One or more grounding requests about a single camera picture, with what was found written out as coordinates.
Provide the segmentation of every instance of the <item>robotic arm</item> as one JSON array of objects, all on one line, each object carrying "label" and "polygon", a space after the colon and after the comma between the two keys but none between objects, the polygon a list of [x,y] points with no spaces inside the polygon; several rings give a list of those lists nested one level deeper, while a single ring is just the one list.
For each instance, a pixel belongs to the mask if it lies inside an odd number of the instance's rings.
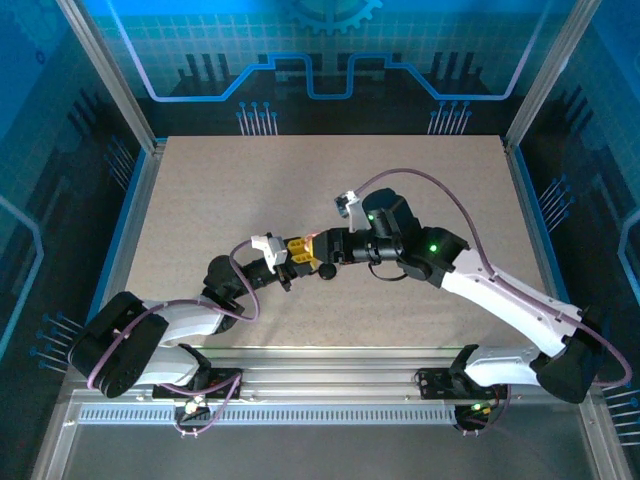
[{"label": "robotic arm", "polygon": [[[460,398],[469,398],[479,387],[532,384],[567,402],[584,399],[604,358],[602,344],[578,328],[584,324],[601,332],[592,309],[582,311],[550,298],[493,267],[482,251],[455,234],[421,226],[406,200],[391,189],[377,190],[363,201],[348,192],[336,205],[349,219],[348,228],[326,230],[310,241],[253,237],[252,246],[264,258],[240,268],[250,287],[278,282],[288,291],[296,278],[333,278],[335,264],[371,267],[394,261],[407,277],[476,303],[532,342],[517,348],[466,346],[449,370],[451,388]],[[236,299],[251,292],[228,256],[210,263],[204,284],[198,298],[175,303],[118,294],[75,340],[70,363],[107,397],[138,384],[171,384],[189,391],[211,385],[208,361],[181,342],[231,328],[236,320],[212,311],[212,305],[240,314],[243,308]],[[121,335],[143,315],[143,321]],[[117,337],[125,338],[106,355]]]}]

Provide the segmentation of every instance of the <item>vent grille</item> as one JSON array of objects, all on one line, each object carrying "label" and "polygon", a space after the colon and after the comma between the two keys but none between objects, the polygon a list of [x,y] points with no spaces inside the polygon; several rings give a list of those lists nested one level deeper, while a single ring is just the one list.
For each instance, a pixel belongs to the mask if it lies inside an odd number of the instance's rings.
[{"label": "vent grille", "polygon": [[[172,405],[103,404],[83,406],[79,423],[93,425],[166,425],[174,421]],[[203,414],[188,422],[199,425]],[[230,405],[223,425],[452,425],[448,405]]]}]

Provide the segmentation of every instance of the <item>glass wall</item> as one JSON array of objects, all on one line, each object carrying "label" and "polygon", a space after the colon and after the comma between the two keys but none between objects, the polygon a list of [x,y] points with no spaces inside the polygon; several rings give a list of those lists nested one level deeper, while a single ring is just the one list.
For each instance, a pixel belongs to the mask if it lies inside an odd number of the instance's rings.
[{"label": "glass wall", "polygon": [[8,479],[27,478],[35,461],[76,328],[66,319],[86,319],[139,147],[55,2],[0,1],[0,71]]},{"label": "glass wall", "polygon": [[[571,301],[605,309],[614,343],[640,368],[640,5],[604,0],[522,142]],[[607,376],[621,369],[611,361]],[[607,391],[640,466],[633,380]]]},{"label": "glass wall", "polygon": [[571,0],[86,0],[167,135],[505,133]]}]

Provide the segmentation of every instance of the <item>wooden board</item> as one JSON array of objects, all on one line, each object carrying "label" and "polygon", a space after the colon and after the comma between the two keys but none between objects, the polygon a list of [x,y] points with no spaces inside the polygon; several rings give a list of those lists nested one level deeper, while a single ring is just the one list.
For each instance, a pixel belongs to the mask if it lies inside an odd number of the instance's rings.
[{"label": "wooden board", "polygon": [[[393,167],[422,169],[459,196],[492,262],[542,289],[505,155],[498,137],[277,136],[172,137],[162,159],[127,289],[145,299],[193,297],[209,261],[267,231],[303,236],[346,226],[333,199]],[[471,234],[437,187],[406,174],[391,187],[423,225]],[[258,258],[247,249],[238,260]],[[395,265],[380,273],[397,274]],[[332,281],[298,280],[259,291],[257,324],[208,337],[220,346],[514,345],[518,332],[467,300],[413,280],[386,283],[365,265]],[[243,300],[251,310],[250,301]]]}]

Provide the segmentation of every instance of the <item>black knob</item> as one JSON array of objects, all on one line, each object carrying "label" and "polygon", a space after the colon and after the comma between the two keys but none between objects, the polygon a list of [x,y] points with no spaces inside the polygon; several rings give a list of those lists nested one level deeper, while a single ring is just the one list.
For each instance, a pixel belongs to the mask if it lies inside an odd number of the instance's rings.
[{"label": "black knob", "polygon": [[318,275],[323,280],[331,280],[338,273],[338,269],[332,263],[323,263],[318,267]]}]

